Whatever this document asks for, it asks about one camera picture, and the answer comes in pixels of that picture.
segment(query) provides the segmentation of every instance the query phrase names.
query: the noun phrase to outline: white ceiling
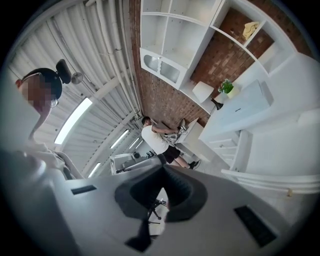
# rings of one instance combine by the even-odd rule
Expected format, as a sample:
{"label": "white ceiling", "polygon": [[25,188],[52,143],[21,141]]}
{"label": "white ceiling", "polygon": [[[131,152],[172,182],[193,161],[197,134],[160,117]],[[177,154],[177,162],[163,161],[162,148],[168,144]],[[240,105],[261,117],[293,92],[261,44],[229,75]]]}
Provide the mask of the white ceiling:
{"label": "white ceiling", "polygon": [[[102,6],[108,32],[113,40],[115,36],[111,26],[108,1],[104,0]],[[121,46],[124,49],[118,1],[116,1],[116,8]],[[132,63],[129,0],[123,1],[123,8],[126,43],[130,63]],[[35,139],[46,143],[50,149],[62,149],[80,172],[92,170],[97,162],[101,162],[93,177],[109,174],[109,157],[129,151],[129,146],[140,135],[141,122],[133,120],[134,110],[117,80],[110,62],[96,3],[86,7],[81,0],[60,1],[46,10],[41,17],[36,18],[25,31],[20,36],[20,42],[9,62],[12,83],[37,68],[56,70],[56,63],[60,59],[66,60],[71,73],[81,72],[84,74],[82,83],[77,85],[70,83],[63,86],[59,105],[52,110],[46,122],[36,132]],[[115,56],[119,63],[118,54],[116,51]],[[122,70],[122,72],[129,72],[129,69]],[[111,85],[112,79],[117,80],[116,86]],[[140,111],[133,85],[126,83],[126,88],[135,111]],[[67,137],[66,143],[57,148],[54,140],[68,116],[83,98],[96,96],[98,92],[102,92],[99,94],[101,99],[93,104],[84,117],[79,120]],[[122,125],[121,123],[128,116],[132,118],[128,123]],[[115,148],[110,149],[110,146],[126,129],[129,129],[127,135]],[[98,150],[101,145],[103,145],[103,150]],[[87,177],[89,173],[85,171],[84,175]]]}

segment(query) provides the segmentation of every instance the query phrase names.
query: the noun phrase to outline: black shorts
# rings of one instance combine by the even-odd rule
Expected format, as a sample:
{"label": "black shorts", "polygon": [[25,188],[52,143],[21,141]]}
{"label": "black shorts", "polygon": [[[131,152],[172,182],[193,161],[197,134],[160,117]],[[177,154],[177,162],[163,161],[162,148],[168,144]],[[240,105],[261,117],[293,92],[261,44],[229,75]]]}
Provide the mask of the black shorts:
{"label": "black shorts", "polygon": [[171,164],[178,156],[180,156],[180,151],[173,146],[169,146],[162,154],[164,155],[165,160]]}

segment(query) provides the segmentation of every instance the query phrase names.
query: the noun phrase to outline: white t-shirt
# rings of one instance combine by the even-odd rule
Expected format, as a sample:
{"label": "white t-shirt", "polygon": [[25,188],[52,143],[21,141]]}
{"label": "white t-shirt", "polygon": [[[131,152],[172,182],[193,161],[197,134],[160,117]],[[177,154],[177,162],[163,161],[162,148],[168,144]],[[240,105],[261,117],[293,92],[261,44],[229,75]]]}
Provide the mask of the white t-shirt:
{"label": "white t-shirt", "polygon": [[152,125],[144,127],[141,136],[157,155],[162,154],[169,148],[169,143],[159,133],[152,131]]}
{"label": "white t-shirt", "polygon": [[60,170],[66,180],[84,178],[65,153],[51,151],[44,143],[37,143],[34,139],[30,139],[27,141],[23,151],[43,160],[47,169]]}

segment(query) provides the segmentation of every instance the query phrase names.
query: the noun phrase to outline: brick wall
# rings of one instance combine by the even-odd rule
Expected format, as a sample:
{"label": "brick wall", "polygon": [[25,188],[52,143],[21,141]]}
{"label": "brick wall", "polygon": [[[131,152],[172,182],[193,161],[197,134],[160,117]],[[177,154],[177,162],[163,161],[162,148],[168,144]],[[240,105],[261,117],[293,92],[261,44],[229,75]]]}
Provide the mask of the brick wall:
{"label": "brick wall", "polygon": [[[311,52],[302,35],[290,19],[270,0],[249,0],[271,18],[287,33],[297,50],[311,56]],[[130,24],[132,53],[134,69],[137,78],[137,89],[142,101],[142,113],[150,116],[157,122],[163,122],[171,128],[175,128],[182,118],[187,122],[199,117],[199,123],[204,126],[209,115],[171,85],[141,68],[140,63],[140,8],[141,0],[131,0]],[[222,22],[220,29],[241,41],[244,24],[250,22],[241,13],[230,10]],[[252,40],[248,48],[256,57],[271,45],[272,40],[264,31]],[[234,81],[243,73],[254,60],[240,47],[234,44],[223,34],[216,32],[198,63],[191,79],[195,82],[203,81],[215,88],[225,79]],[[213,96],[218,95],[218,90],[213,91]]]}
{"label": "brick wall", "polygon": [[[243,36],[244,27],[249,22],[252,20],[230,8],[219,29],[243,44],[246,41]],[[269,35],[260,30],[248,45],[248,49],[259,58],[273,42]],[[254,62],[254,59],[240,46],[216,31],[196,66],[191,80],[195,83],[202,81],[215,88],[212,96],[216,97],[219,94],[218,87],[225,79],[233,82]]]}

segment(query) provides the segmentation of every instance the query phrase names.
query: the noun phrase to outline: lamp shade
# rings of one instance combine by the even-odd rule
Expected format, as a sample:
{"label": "lamp shade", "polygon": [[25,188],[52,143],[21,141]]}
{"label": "lamp shade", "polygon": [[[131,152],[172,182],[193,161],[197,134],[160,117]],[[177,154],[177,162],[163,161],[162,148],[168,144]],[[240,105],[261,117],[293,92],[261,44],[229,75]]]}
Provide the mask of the lamp shade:
{"label": "lamp shade", "polygon": [[200,103],[204,102],[214,91],[214,88],[204,82],[198,82],[192,92],[195,94]]}

